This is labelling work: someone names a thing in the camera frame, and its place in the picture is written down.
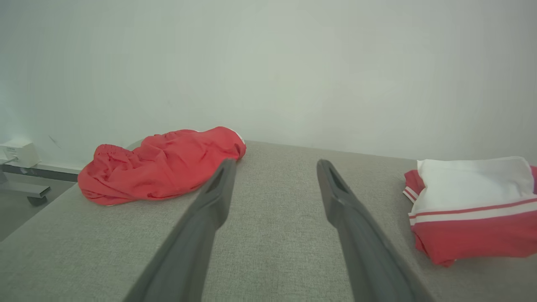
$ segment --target power outlet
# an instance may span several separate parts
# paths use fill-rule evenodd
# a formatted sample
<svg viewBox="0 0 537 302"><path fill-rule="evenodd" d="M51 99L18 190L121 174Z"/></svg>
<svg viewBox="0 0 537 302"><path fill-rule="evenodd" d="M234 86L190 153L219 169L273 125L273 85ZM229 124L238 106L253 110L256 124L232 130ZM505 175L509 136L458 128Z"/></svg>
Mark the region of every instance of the power outlet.
<svg viewBox="0 0 537 302"><path fill-rule="evenodd" d="M8 164L16 167L31 168L40 162L34 144L24 139L14 139L0 145L8 160L17 160Z"/></svg>

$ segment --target gray fabric surface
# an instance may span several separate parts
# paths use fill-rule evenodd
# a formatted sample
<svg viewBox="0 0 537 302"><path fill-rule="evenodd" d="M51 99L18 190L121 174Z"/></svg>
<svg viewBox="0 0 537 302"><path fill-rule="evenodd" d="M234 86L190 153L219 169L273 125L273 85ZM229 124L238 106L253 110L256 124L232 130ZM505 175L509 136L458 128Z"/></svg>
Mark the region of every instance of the gray fabric surface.
<svg viewBox="0 0 537 302"><path fill-rule="evenodd" d="M247 142L204 300L351 300L315 165L332 161L439 301L528 301L537 257L475 258L446 269L414 248L401 194L415 161ZM0 243L4 300L120 300L196 194L105 207L74 186Z"/></svg>

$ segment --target red fabric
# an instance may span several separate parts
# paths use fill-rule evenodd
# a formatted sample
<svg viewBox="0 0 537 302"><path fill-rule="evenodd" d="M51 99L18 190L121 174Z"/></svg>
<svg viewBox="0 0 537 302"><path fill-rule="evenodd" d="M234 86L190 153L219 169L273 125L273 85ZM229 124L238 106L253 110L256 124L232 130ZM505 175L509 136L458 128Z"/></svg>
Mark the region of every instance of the red fabric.
<svg viewBox="0 0 537 302"><path fill-rule="evenodd" d="M239 160L245 152L241 138L225 127L149 136L133 151L100 145L78 175L78 186L101 205L173 198L196 190L224 159Z"/></svg>
<svg viewBox="0 0 537 302"><path fill-rule="evenodd" d="M532 170L533 180L535 181L535 185L533 186L533 193L537 194L537 167L530 166ZM404 178L407 182L407 187L411 188L416 192L416 194L420 194L422 190L425 188L425 184L423 183L422 178L419 176L418 170L410 170L404 174Z"/></svg>
<svg viewBox="0 0 537 302"><path fill-rule="evenodd" d="M534 193L537 194L537 167L531 166L535 180ZM405 173L407 187L404 192L412 202L413 190L420 194L425 188L418 170ZM535 203L530 199L517 203L486 206L480 208L426 212L409 216L411 220L418 216L452 214L442 221L416 222L411 226L416 249L424 252L434 264L451 266L456 259L471 257L528 257L537 253L537 211L529 210L519 214L481 219L457 219L461 213L476 213L492 208L513 208Z"/></svg>

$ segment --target wall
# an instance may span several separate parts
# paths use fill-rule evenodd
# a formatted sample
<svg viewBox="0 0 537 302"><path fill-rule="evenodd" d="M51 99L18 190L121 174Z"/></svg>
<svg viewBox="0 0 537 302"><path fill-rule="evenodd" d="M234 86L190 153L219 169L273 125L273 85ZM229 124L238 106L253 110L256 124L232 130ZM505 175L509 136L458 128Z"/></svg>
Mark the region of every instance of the wall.
<svg viewBox="0 0 537 302"><path fill-rule="evenodd" d="M44 162L76 167L101 143L217 125L537 164L536 12L533 0L4 0L2 109Z"/></svg>

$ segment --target clothing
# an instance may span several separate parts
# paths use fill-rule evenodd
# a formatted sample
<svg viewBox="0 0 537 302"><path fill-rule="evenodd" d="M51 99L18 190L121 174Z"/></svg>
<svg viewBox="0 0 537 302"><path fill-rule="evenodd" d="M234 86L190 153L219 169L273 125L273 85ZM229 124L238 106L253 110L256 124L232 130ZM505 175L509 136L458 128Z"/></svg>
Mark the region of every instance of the clothing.
<svg viewBox="0 0 537 302"><path fill-rule="evenodd" d="M418 161L403 193L416 248L435 264L537 253L537 167L521 157Z"/></svg>
<svg viewBox="0 0 537 302"><path fill-rule="evenodd" d="M149 136L133 151L100 145L78 175L78 186L101 205L173 198L196 190L224 159L239 160L245 152L242 139L225 127Z"/></svg>

